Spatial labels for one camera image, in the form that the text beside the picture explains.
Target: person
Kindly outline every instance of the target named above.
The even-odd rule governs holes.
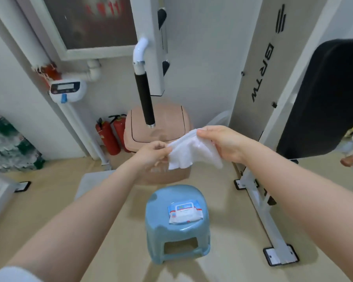
[[[230,128],[208,126],[197,134],[212,140],[223,159],[246,165],[353,281],[353,193]],[[136,178],[170,152],[164,142],[144,145],[38,231],[0,270],[0,281],[79,281]]]

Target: black backrest pad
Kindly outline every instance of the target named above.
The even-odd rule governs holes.
[[[288,159],[326,154],[352,126],[353,39],[336,39],[313,53],[277,152]]]

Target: blue clip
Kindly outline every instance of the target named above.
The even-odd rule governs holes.
[[[62,104],[64,104],[64,103],[66,103],[68,100],[66,99],[66,93],[63,93],[62,95],[61,95],[61,103]]]

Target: hand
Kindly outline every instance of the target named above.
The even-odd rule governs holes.
[[[167,147],[166,143],[154,141],[141,147],[130,160],[141,169],[149,169],[162,161],[171,151],[172,148]]]
[[[214,142],[220,156],[227,161],[245,163],[244,150],[254,140],[225,126],[206,126],[197,130],[197,135]]]

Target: red fire extinguisher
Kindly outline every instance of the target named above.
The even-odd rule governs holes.
[[[99,118],[96,124],[96,130],[104,142],[108,153],[110,155],[117,155],[120,152],[120,146],[113,134],[110,123]]]
[[[126,128],[126,116],[127,116],[126,114],[121,114],[121,115],[109,116],[109,118],[114,118],[111,122],[114,125],[115,131],[118,134],[118,137],[120,139],[120,142],[123,146],[124,151],[131,152],[124,145],[124,129]]]

